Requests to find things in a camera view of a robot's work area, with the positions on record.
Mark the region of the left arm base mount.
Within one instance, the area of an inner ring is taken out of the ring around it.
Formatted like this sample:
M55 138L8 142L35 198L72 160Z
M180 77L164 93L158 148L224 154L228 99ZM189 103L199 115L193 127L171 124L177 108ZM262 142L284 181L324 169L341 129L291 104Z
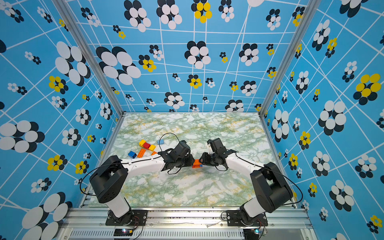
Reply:
M147 210L129 210L119 218L115 216L112 210L109 210L106 226L145 226L147 217Z

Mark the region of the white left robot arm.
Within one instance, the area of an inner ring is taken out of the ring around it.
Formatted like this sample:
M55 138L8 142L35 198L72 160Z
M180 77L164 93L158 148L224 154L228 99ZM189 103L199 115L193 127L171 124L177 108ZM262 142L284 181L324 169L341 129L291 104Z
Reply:
M142 174L170 171L192 167L195 162L191 149L186 141L180 141L173 149L160 151L140 160L120 159L110 156L90 176L90 184L100 204L109 208L107 226L131 226L145 224L143 214L137 214L121 194L122 187L128 178Z

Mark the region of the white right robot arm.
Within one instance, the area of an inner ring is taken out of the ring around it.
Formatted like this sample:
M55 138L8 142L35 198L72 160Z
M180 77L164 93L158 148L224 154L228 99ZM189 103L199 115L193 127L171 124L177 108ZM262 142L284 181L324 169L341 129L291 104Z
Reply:
M293 197L293 192L272 162L253 163L239 156L235 150L228 150L219 138L207 141L207 153L199 162L204 166L215 167L220 171L233 170L248 177L252 182L255 196L240 206L240 221L251 226L261 214L272 213Z

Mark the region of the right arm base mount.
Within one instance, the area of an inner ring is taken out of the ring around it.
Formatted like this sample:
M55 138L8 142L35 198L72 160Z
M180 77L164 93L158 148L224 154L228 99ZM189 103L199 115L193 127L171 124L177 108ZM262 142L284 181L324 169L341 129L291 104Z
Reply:
M268 220L264 213L255 217L249 217L245 211L227 210L225 211L224 220L230 227L266 227Z

